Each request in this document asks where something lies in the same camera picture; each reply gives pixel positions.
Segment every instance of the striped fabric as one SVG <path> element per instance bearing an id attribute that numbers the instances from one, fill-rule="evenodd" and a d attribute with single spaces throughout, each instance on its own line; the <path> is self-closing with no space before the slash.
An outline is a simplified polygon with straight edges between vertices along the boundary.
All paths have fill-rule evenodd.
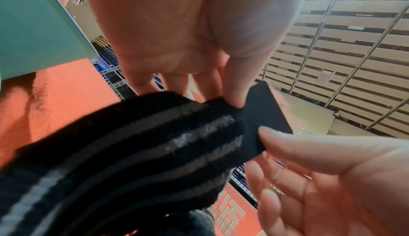
<path id="1" fill-rule="evenodd" d="M 119 236 L 206 208 L 246 161 L 243 133 L 231 108 L 172 92 L 85 116 L 0 172 L 0 235 Z"/>

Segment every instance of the teal panel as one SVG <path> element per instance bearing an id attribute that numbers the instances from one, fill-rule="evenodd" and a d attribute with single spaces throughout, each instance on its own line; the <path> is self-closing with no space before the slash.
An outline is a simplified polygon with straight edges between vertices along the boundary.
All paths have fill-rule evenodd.
<path id="1" fill-rule="evenodd" d="M 2 80 L 96 54 L 58 0 L 0 0 Z"/>

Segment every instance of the black card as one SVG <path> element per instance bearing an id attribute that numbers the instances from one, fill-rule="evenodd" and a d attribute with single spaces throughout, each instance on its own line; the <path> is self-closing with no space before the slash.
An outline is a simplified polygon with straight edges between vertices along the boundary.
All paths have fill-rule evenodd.
<path id="1" fill-rule="evenodd" d="M 242 147 L 244 151 L 240 156 L 243 162 L 256 157 L 265 150 L 258 135 L 260 126 L 270 127 L 284 133 L 293 133 L 265 81 L 250 88 L 246 105 L 242 109 L 233 108 L 223 98 L 210 100 L 206 104 L 218 108 L 231 108 L 231 111 L 234 111 L 243 120 L 245 133 Z"/>

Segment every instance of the person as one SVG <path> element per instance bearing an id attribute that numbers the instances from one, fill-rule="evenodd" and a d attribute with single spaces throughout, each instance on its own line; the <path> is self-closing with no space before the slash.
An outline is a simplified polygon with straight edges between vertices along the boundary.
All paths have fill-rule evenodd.
<path id="1" fill-rule="evenodd" d="M 139 95 L 158 91 L 156 72 L 185 94 L 192 74 L 205 100 L 223 96 L 240 108 L 302 0 L 89 2 Z M 267 153 L 245 168 L 267 235 L 409 235 L 408 141 L 259 135 Z"/>

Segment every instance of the ceiling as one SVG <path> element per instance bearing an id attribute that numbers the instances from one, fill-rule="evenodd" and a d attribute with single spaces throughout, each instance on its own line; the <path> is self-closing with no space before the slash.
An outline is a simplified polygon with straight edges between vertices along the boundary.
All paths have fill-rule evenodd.
<path id="1" fill-rule="evenodd" d="M 409 139 L 409 0 L 306 0 L 258 80 Z M 333 72 L 316 85 L 322 70 Z"/>

